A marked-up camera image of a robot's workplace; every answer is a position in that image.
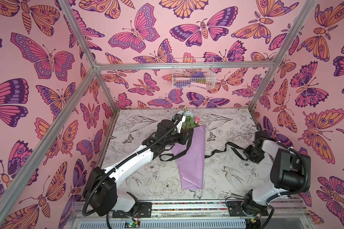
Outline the aluminium frame structure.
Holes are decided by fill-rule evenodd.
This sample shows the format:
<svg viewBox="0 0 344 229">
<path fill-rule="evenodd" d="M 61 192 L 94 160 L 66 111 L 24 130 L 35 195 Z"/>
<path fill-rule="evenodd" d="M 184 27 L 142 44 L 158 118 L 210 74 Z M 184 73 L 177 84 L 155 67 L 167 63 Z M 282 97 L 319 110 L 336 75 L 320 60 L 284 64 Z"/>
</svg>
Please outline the aluminium frame structure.
<svg viewBox="0 0 344 229">
<path fill-rule="evenodd" d="M 64 110 L 60 113 L 59 118 L 57 118 L 54 123 L 51 125 L 49 132 L 45 137 L 39 141 L 37 146 L 34 148 L 32 155 L 29 157 L 28 164 L 24 165 L 23 170 L 19 172 L 19 175 L 14 179 L 13 185 L 9 186 L 6 192 L 3 194 L 0 199 L 0 226 L 3 223 L 5 217 L 8 215 L 9 211 L 13 207 L 15 201 L 25 189 L 28 179 L 35 172 L 35 169 L 39 167 L 41 160 L 45 157 L 47 149 L 50 147 L 51 143 L 54 141 L 54 138 L 64 126 L 66 120 L 72 113 L 75 106 L 78 104 L 82 98 L 86 86 L 91 82 L 92 79 L 96 78 L 102 89 L 104 90 L 105 96 L 111 106 L 114 106 L 113 99 L 111 98 L 111 93 L 108 91 L 107 86 L 105 85 L 104 79 L 100 74 L 100 71 L 110 71 L 113 69 L 116 70 L 152 70 L 152 69 L 173 69 L 172 64 L 119 64 L 119 65 L 106 65 L 106 64 L 97 64 L 96 60 L 93 58 L 93 55 L 90 52 L 90 49 L 83 38 L 83 35 L 80 32 L 80 27 L 77 24 L 77 21 L 73 15 L 72 9 L 68 1 L 60 1 L 63 13 L 68 17 L 70 25 L 75 32 L 75 35 L 78 38 L 79 45 L 84 51 L 86 59 L 91 66 L 90 71 L 86 75 L 85 79 L 80 83 L 77 88 L 74 96 L 70 98 L 70 101 L 65 106 Z M 254 61 L 245 61 L 245 62 L 218 62 L 211 63 L 212 68 L 239 68 L 239 67 L 268 67 L 269 71 L 264 78 L 264 81 L 267 82 L 270 76 L 273 76 L 275 70 L 278 68 L 280 61 L 284 58 L 286 51 L 289 49 L 289 46 L 294 41 L 294 37 L 300 31 L 300 28 L 304 25 L 305 21 L 309 17 L 312 9 L 317 4 L 316 1 L 305 1 L 298 15 L 296 16 L 292 28 L 289 34 L 286 37 L 286 40 L 282 44 L 281 48 L 276 54 L 276 57 L 273 61 L 266 62 L 254 62 Z"/>
</svg>

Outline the white fake flower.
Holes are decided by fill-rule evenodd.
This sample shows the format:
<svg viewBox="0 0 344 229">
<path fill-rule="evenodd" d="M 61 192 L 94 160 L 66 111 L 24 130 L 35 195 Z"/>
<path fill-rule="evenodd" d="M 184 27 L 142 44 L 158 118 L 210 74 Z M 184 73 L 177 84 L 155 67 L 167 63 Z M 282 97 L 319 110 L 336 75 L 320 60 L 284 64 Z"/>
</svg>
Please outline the white fake flower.
<svg viewBox="0 0 344 229">
<path fill-rule="evenodd" d="M 193 117 L 193 113 L 187 109 L 187 107 L 183 107 L 182 110 L 177 112 L 180 115 L 186 116 L 186 117 Z"/>
</svg>

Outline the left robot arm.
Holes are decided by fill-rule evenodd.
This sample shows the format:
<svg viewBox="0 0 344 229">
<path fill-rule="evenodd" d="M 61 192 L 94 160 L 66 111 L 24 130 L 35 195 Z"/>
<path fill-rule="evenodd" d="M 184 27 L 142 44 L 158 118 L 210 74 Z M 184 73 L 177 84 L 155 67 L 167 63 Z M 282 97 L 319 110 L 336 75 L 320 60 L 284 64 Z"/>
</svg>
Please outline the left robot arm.
<svg viewBox="0 0 344 229">
<path fill-rule="evenodd" d="M 109 216 L 111 211 L 124 212 L 135 217 L 141 212 L 140 201 L 130 192 L 118 192 L 119 186 L 140 167 L 156 158 L 160 161 L 174 161 L 183 157 L 192 144 L 192 129 L 182 128 L 186 116 L 176 114 L 173 119 L 163 119 L 157 130 L 129 156 L 105 169 L 95 167 L 89 176 L 82 197 L 84 217 L 97 214 Z"/>
</svg>

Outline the purple pink wrapping paper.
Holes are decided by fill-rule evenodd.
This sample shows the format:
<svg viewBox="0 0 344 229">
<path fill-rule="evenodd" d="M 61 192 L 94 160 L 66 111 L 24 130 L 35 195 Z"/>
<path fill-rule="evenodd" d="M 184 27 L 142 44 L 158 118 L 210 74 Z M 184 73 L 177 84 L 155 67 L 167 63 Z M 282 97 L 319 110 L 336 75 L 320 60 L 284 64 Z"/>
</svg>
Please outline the purple pink wrapping paper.
<svg viewBox="0 0 344 229">
<path fill-rule="evenodd" d="M 186 154 L 176 159 L 183 190 L 201 190 L 204 184 L 205 126 L 194 128 Z"/>
</svg>

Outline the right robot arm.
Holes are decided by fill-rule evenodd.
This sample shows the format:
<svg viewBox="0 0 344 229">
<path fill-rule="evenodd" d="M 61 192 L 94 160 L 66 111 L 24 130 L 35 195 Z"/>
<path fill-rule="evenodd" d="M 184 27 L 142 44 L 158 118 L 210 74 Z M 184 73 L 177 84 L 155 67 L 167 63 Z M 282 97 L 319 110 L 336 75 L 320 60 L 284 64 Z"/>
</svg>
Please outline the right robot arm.
<svg viewBox="0 0 344 229">
<path fill-rule="evenodd" d="M 271 138 L 265 131 L 257 131 L 253 145 L 243 153 L 256 164 L 265 156 L 274 158 L 269 181 L 258 189 L 245 194 L 241 204 L 248 216 L 261 215 L 274 199 L 307 192 L 311 185 L 311 157 L 287 147 L 281 141 Z"/>
</svg>

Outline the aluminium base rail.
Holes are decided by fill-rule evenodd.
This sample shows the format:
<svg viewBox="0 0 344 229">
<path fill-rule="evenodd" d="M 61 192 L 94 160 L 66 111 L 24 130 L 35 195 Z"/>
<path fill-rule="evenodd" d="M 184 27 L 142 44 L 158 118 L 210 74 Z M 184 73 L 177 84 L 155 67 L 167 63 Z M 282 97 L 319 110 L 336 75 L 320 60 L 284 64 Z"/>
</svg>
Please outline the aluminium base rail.
<svg viewBox="0 0 344 229">
<path fill-rule="evenodd" d="M 114 211 L 100 217 L 84 217 L 83 204 L 75 204 L 70 218 L 71 229 L 314 229 L 301 199 L 277 199 L 271 209 L 259 216 L 244 214 L 238 199 L 142 201 L 141 210 L 134 217 Z"/>
</svg>

